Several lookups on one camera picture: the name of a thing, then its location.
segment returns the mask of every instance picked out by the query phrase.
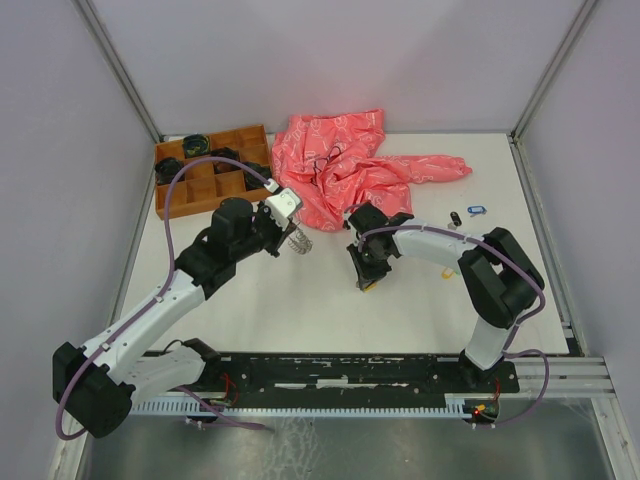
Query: white wall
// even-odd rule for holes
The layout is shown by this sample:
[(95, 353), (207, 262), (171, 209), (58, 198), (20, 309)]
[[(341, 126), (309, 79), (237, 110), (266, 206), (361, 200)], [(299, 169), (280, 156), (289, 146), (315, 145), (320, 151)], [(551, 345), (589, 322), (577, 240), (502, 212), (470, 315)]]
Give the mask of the white wall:
[(0, 2), (0, 478), (45, 478), (51, 355), (105, 325), (151, 141), (68, 0)]
[(640, 2), (601, 3), (525, 145), (588, 345), (640, 445)]
[(165, 133), (373, 107), (510, 131), (582, 0), (94, 0)]

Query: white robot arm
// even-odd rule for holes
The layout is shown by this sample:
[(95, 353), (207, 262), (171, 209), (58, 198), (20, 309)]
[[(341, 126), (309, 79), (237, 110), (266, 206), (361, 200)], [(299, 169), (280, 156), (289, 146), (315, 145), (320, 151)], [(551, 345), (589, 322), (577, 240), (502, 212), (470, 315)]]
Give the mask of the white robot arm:
[(222, 202), (211, 226), (176, 259), (168, 285), (158, 285), (80, 348), (67, 342), (56, 350), (53, 397), (94, 437), (113, 431), (133, 406), (206, 375), (207, 361), (217, 354), (197, 339), (170, 354), (139, 360), (176, 321), (233, 278), (238, 262), (262, 250), (279, 255), (278, 249), (297, 228), (292, 218), (302, 201), (273, 180), (267, 189), (274, 194), (255, 212), (244, 199)]
[(460, 355), (461, 374), (470, 385), (485, 378), (502, 360), (518, 319), (544, 289), (540, 273), (511, 233), (503, 228), (486, 235), (453, 232), (406, 213), (388, 218), (371, 204), (346, 213), (345, 221), (354, 236), (347, 250), (363, 291), (391, 271), (387, 260), (392, 255), (422, 258), (462, 275), (479, 317)]

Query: wooden tray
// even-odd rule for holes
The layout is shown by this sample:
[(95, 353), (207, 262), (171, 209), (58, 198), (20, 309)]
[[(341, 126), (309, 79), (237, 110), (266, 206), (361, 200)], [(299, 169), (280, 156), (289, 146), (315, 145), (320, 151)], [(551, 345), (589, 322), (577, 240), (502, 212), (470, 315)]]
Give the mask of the wooden tray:
[[(240, 161), (259, 163), (271, 168), (271, 152), (263, 125), (211, 133), (207, 136), (212, 150), (229, 147), (240, 153)], [(166, 157), (175, 157), (185, 165), (202, 158), (194, 157), (185, 160), (182, 140), (156, 145), (155, 163)], [(164, 202), (168, 190), (169, 185), (156, 185), (156, 213), (160, 218), (164, 218)], [(187, 171), (184, 181), (176, 184), (169, 206), (169, 218), (215, 210), (225, 198), (229, 197), (258, 202), (268, 196), (269, 192), (264, 188), (247, 191), (242, 170), (216, 174), (212, 163), (198, 165)]]

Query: pink garment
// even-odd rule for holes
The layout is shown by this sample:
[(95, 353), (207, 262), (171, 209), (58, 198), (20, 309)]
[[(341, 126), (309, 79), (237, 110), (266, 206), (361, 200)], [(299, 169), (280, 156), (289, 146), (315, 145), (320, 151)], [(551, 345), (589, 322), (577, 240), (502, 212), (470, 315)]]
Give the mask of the pink garment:
[(386, 215), (411, 213), (409, 182), (450, 182), (471, 173), (460, 157), (374, 157), (385, 139), (384, 111), (336, 117), (293, 115), (273, 145), (274, 176), (303, 200), (300, 220), (327, 232), (342, 229), (344, 210), (371, 202)]

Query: white cable carrier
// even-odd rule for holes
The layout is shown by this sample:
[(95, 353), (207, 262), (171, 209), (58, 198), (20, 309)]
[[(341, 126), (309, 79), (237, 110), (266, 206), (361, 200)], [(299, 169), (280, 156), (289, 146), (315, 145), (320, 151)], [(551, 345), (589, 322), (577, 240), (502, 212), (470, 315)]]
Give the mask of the white cable carrier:
[[(464, 399), (447, 398), (443, 408), (225, 408), (224, 415), (256, 417), (327, 418), (471, 418), (464, 413)], [(187, 396), (159, 396), (131, 409), (131, 415), (212, 417)]]

